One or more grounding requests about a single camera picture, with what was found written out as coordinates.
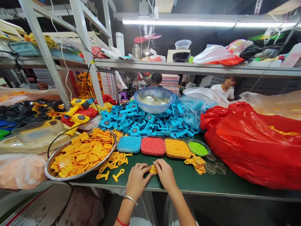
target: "ceiling light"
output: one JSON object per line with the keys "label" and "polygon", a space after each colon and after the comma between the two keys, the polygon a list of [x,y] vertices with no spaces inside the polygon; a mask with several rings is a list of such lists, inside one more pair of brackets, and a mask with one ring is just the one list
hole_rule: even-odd
{"label": "ceiling light", "polygon": [[216,21],[174,21],[174,20],[123,20],[123,24],[146,25],[174,25],[174,26],[207,26],[207,27],[245,27],[245,28],[269,28],[290,27],[296,23],[240,23],[240,22],[216,22]]}
{"label": "ceiling light", "polygon": [[234,22],[212,21],[168,21],[168,20],[123,20],[123,24],[146,24],[146,25],[174,25],[174,26],[208,26],[208,27],[233,27]]}
{"label": "ceiling light", "polygon": [[296,23],[237,23],[236,27],[245,28],[269,28],[269,27],[290,27]]}

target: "red fan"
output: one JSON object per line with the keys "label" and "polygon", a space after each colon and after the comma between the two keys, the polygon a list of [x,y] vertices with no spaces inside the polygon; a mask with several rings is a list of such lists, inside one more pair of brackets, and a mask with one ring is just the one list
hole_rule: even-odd
{"label": "red fan", "polygon": [[149,39],[158,39],[161,37],[161,35],[156,35],[156,33],[152,34],[152,32],[153,32],[153,27],[150,26],[150,31],[149,31],[149,33],[147,33],[147,26],[145,24],[144,25],[144,36],[143,37],[138,36],[138,37],[134,38],[134,43],[139,44],[139,43],[145,42]]}

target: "white t-shirt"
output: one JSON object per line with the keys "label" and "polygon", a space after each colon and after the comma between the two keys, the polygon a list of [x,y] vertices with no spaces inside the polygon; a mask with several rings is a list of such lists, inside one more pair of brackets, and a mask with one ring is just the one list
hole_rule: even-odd
{"label": "white t-shirt", "polygon": [[224,96],[226,99],[234,98],[234,87],[229,87],[228,91],[225,92],[222,89],[221,84],[211,86],[211,89],[216,90],[220,95]]}

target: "green workbench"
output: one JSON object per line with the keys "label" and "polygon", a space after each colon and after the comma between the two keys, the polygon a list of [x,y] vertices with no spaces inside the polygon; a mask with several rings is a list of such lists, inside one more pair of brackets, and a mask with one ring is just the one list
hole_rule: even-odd
{"label": "green workbench", "polygon": [[[203,135],[196,135],[195,139],[205,142]],[[301,191],[271,190],[254,185],[236,175],[228,167],[226,175],[218,173],[215,175],[210,173],[199,175],[192,165],[184,164],[183,159],[172,159],[166,155],[162,158],[172,167],[177,185],[183,193],[301,202]],[[106,173],[108,170],[110,171],[108,180],[104,178],[97,180],[96,175],[98,171],[95,171],[85,177],[73,180],[72,184],[104,189],[125,189],[129,172],[136,163],[152,165],[153,161],[157,159],[158,157],[156,156],[145,155],[139,152],[133,154],[133,156],[128,156],[129,164],[123,164],[117,169],[107,168],[103,173]],[[117,175],[121,169],[124,169],[125,172],[118,178],[118,182],[116,183],[112,175]],[[165,192],[158,175],[154,175],[151,178],[145,190]]]}

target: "red plastic pellets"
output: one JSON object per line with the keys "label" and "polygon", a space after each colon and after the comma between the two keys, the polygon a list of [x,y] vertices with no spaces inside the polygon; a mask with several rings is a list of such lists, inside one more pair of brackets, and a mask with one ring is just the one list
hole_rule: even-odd
{"label": "red plastic pellets", "polygon": [[144,137],[141,142],[143,154],[163,156],[165,154],[165,142],[160,138]]}

